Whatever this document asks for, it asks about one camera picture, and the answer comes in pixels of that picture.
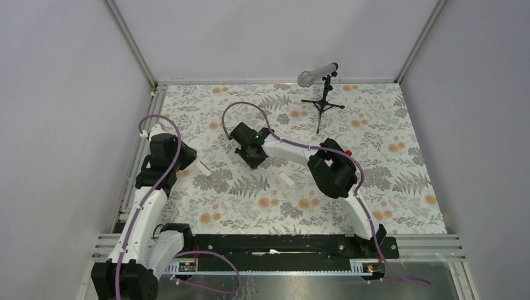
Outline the white battery cover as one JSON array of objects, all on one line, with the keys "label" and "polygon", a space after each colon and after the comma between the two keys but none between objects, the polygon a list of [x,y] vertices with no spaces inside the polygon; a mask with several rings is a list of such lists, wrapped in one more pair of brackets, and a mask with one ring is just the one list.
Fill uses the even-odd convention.
[{"label": "white battery cover", "polygon": [[289,187],[294,185],[294,181],[284,172],[279,175],[279,178],[284,181]]}]

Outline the white remote control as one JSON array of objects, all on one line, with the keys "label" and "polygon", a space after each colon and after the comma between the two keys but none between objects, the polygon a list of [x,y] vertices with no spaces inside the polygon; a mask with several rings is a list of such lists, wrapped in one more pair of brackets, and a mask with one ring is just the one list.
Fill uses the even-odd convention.
[{"label": "white remote control", "polygon": [[212,172],[200,160],[197,160],[195,165],[205,176],[210,176],[212,174]]}]

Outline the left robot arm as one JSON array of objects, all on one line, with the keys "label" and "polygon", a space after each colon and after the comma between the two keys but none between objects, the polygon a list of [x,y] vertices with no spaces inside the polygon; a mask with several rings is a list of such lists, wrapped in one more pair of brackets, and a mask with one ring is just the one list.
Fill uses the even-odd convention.
[{"label": "left robot arm", "polygon": [[193,163],[197,152],[165,131],[150,133],[148,140],[149,154],[136,177],[131,215],[108,258],[91,270],[99,299],[156,299],[159,279],[174,255],[188,256],[194,248],[185,224],[165,224],[158,240],[150,243],[176,173]]}]

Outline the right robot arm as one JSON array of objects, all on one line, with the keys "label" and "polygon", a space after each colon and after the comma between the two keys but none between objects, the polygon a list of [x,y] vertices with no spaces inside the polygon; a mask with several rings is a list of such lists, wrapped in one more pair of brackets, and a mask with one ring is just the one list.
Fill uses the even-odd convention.
[{"label": "right robot arm", "polygon": [[280,158],[306,166],[318,189],[335,199],[352,223],[359,237],[361,254],[373,258],[383,250],[386,229],[375,220],[361,196],[364,171],[350,154],[333,139],[327,138],[317,146],[279,137],[272,129],[255,131],[240,122],[229,134],[239,147],[235,153],[251,168],[256,169],[267,158]]}]

